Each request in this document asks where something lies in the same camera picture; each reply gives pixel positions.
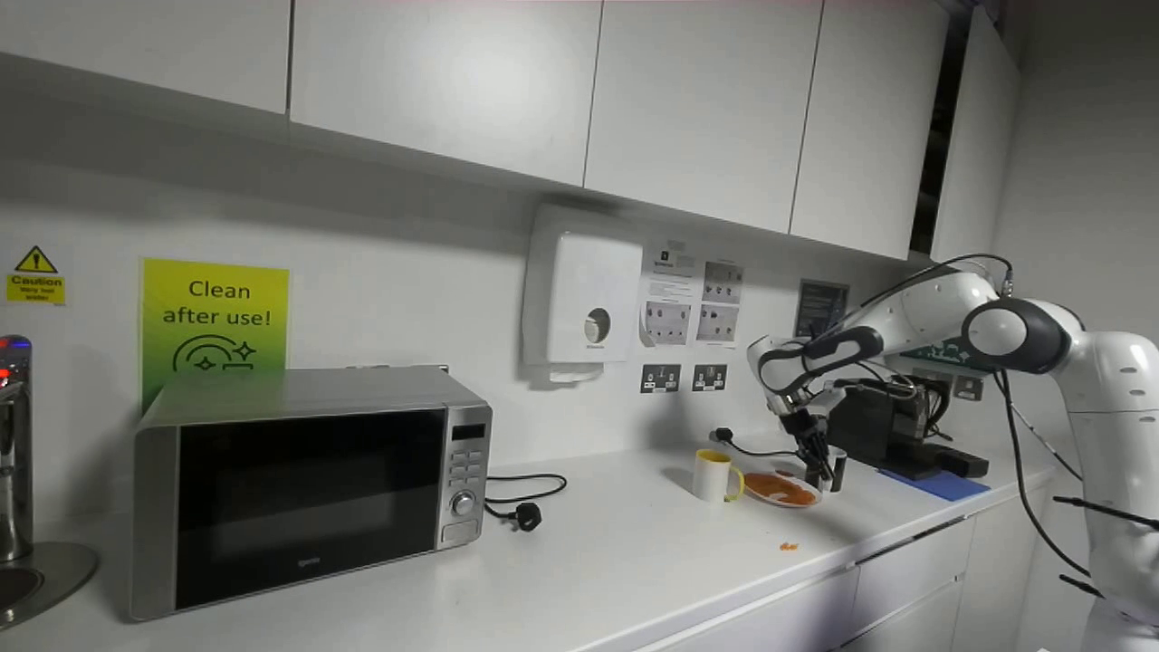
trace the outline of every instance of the microwave window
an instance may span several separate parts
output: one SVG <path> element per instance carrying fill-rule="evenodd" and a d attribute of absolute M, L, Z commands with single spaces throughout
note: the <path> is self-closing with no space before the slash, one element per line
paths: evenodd
<path fill-rule="evenodd" d="M 178 605 L 436 548 L 444 414 L 184 428 Z"/>

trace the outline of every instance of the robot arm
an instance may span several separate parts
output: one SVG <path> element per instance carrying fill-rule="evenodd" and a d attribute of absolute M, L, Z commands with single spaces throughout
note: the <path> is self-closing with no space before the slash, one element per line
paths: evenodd
<path fill-rule="evenodd" d="M 769 408 L 824 477 L 824 439 L 809 418 L 812 382 L 962 336 L 997 371 L 1050 375 L 1061 389 L 1081 466 L 1089 582 L 1087 649 L 1159 652 L 1159 348 L 1133 332 L 1087 332 L 1046 301 L 1001 296 L 982 274 L 934 270 L 865 301 L 805 341 L 761 336 L 749 365 Z"/>

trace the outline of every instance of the kitchen counter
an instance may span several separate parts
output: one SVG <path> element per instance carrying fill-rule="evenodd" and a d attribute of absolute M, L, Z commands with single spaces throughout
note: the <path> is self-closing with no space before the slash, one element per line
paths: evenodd
<path fill-rule="evenodd" d="M 570 475 L 536 534 L 485 521 L 481 541 L 291 590 L 124 622 L 125 519 L 105 526 L 100 575 L 65 605 L 0 634 L 3 652 L 379 652 L 379 649 L 638 649 L 780 586 L 848 568 L 912 534 L 978 516 L 1013 494 L 991 458 L 958 504 L 848 463 L 845 494 L 809 512 L 728 509 L 689 494 L 693 452 L 620 452 L 536 463 Z"/>

